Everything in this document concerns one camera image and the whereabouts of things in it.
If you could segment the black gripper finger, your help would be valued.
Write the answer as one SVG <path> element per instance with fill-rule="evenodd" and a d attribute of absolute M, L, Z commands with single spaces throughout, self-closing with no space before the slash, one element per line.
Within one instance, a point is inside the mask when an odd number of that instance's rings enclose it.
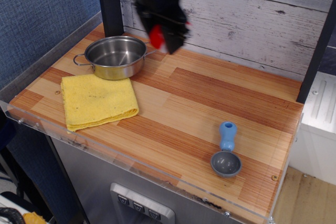
<path fill-rule="evenodd" d="M 162 25 L 164 43 L 169 54 L 175 53 L 180 49 L 184 42 L 192 36 L 192 24 L 185 23 Z"/>
<path fill-rule="evenodd" d="M 137 8 L 136 11 L 147 34 L 149 34 L 156 25 L 160 24 L 156 16 L 149 10 Z"/>

